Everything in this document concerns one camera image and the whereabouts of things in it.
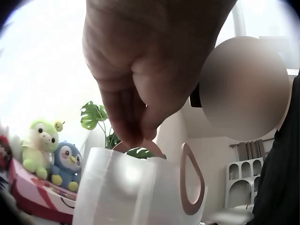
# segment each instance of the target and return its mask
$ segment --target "plastic bag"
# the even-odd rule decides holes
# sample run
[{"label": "plastic bag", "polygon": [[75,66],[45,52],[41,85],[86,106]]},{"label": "plastic bag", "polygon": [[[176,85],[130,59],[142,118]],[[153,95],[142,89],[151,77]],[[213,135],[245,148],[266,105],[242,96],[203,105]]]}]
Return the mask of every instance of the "plastic bag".
[{"label": "plastic bag", "polygon": [[[73,225],[198,225],[206,191],[201,171],[187,144],[181,165],[161,158],[153,143],[143,144],[154,156],[141,160],[123,154],[126,149],[91,148],[79,186]],[[198,201],[187,199],[185,158],[199,175]]]}]

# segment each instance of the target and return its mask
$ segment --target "pink handle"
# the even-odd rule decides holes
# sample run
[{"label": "pink handle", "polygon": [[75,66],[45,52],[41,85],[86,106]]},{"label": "pink handle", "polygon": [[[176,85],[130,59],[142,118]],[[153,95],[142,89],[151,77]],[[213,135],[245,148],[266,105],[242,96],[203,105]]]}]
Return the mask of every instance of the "pink handle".
[{"label": "pink handle", "polygon": [[[205,190],[205,183],[202,176],[202,173],[200,171],[200,168],[197,164],[197,161],[195,159],[194,154],[192,153],[192,150],[188,146],[188,144],[184,143],[182,145],[182,153],[181,153],[181,159],[180,159],[180,195],[181,195],[181,204],[183,207],[183,210],[188,215],[194,215],[201,207],[203,198],[204,198],[204,190]],[[195,201],[195,203],[191,203],[188,200],[187,190],[186,190],[186,184],[185,184],[185,162],[186,162],[186,156],[188,156],[192,162],[192,165],[195,169],[196,174],[198,175],[200,179],[200,194],[198,199]]]}]

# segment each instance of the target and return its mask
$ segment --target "gray curtain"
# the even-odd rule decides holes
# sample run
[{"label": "gray curtain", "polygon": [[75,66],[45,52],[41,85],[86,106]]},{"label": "gray curtain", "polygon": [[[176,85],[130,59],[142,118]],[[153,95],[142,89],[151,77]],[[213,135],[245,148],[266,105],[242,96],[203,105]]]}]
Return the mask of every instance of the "gray curtain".
[{"label": "gray curtain", "polygon": [[241,142],[237,145],[239,161],[256,159],[262,157],[265,159],[265,149],[261,139],[251,142]]}]

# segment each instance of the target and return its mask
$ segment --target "curtain rod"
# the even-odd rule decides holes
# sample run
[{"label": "curtain rod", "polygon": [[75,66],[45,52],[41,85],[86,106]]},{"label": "curtain rod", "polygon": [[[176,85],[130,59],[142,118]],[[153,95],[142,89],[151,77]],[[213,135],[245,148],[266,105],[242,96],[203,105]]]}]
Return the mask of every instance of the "curtain rod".
[{"label": "curtain rod", "polygon": [[[274,138],[265,139],[263,141],[271,141],[271,140],[274,140]],[[229,145],[229,147],[233,148],[233,147],[235,147],[237,145],[239,145],[239,144]]]}]

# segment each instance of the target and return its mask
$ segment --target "bag handle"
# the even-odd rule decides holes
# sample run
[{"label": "bag handle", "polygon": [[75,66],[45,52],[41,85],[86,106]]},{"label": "bag handle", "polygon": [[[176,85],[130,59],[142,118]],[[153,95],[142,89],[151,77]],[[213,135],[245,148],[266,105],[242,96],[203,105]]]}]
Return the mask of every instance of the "bag handle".
[{"label": "bag handle", "polygon": [[[153,141],[144,140],[143,143],[138,147],[147,149],[154,155],[154,157],[165,158],[165,155],[161,152],[160,148]],[[115,147],[113,147],[113,150],[125,153],[129,149],[123,142],[120,142]]]},{"label": "bag handle", "polygon": [[[188,215],[194,215],[196,212],[201,207],[203,198],[204,198],[204,191],[205,191],[205,183],[204,179],[201,173],[201,170],[197,164],[197,161],[195,159],[194,154],[192,153],[191,148],[188,146],[188,144],[184,143],[182,145],[182,152],[181,152],[181,159],[180,159],[180,196],[181,196],[181,204],[183,207],[183,210],[185,211],[186,214]],[[195,169],[196,174],[198,175],[200,179],[200,194],[198,199],[194,202],[191,203],[188,200],[188,195],[187,195],[187,190],[186,190],[186,183],[185,183],[185,162],[186,162],[186,157],[189,157],[192,165]]]}]

